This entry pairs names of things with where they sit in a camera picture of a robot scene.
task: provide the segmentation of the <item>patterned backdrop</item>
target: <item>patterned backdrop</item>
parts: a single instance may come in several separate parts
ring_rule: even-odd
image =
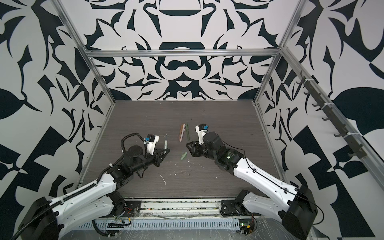
[[[116,100],[253,99],[271,56],[94,60]]]
[[[89,49],[276,48],[298,0],[66,0]]]
[[[90,50],[276,48],[297,0],[63,1]],[[115,99],[253,99],[269,56],[96,58]]]
[[[384,156],[383,1],[310,0],[289,49],[349,121]],[[313,192],[325,239],[382,239],[384,192],[284,59],[260,107],[287,178]],[[321,213],[315,222],[321,220]]]
[[[0,239],[10,239],[36,199],[73,190],[110,101],[49,1],[0,1],[0,56]]]

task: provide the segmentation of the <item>clear plastic sheet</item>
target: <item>clear plastic sheet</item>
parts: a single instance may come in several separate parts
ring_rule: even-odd
[[[66,234],[61,240],[173,240],[173,239],[191,239],[191,240],[297,240],[279,223],[271,218],[257,218],[257,228],[249,235],[244,235],[233,228],[210,228],[210,229],[130,229],[122,230],[117,236],[103,237],[95,230],[74,230]]]

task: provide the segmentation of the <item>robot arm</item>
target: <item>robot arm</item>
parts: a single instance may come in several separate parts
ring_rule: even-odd
[[[205,132],[202,140],[199,134],[199,141],[187,144],[193,157],[204,156],[214,160],[221,170],[249,182],[270,197],[268,199],[243,190],[235,199],[238,215],[262,214],[281,221],[299,239],[307,238],[318,211],[312,192],[306,186],[298,189],[273,177],[242,153],[227,148],[215,132]]]
[[[123,138],[123,155],[104,169],[98,179],[50,201],[45,197],[36,200],[12,239],[21,234],[22,239],[55,240],[95,218],[109,214],[122,215],[126,204],[116,190],[130,182],[135,172],[139,175],[138,171],[146,170],[151,164],[159,167],[170,151],[155,149],[155,144],[159,140],[156,135],[148,135],[145,139],[139,134],[128,136],[139,136],[146,149],[145,155],[143,148],[137,145],[125,151],[126,138]]]

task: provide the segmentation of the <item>paint scrap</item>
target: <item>paint scrap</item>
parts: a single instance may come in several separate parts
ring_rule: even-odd
[[[163,176],[158,172],[158,174],[160,175],[160,177],[163,179],[164,181],[164,184],[167,185],[166,181],[164,180]]]

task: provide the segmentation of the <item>wood grain surface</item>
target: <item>wood grain surface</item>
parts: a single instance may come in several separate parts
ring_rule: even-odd
[[[132,182],[119,189],[123,197],[234,197],[242,189],[264,195],[246,181],[221,171],[213,160],[192,157],[185,146],[190,142],[186,133],[182,142],[178,141],[183,123],[189,125],[190,141],[198,140],[195,126],[206,123],[210,132],[215,131],[225,142],[244,149],[254,164],[278,177],[250,100],[117,101],[83,184],[96,179],[121,156],[120,140],[125,135],[159,135],[156,148],[164,148],[167,133],[170,153],[166,159],[160,167],[150,166],[143,179],[135,174]],[[125,141],[126,149],[135,144],[143,146],[137,137]],[[181,161],[184,152],[188,155]]]

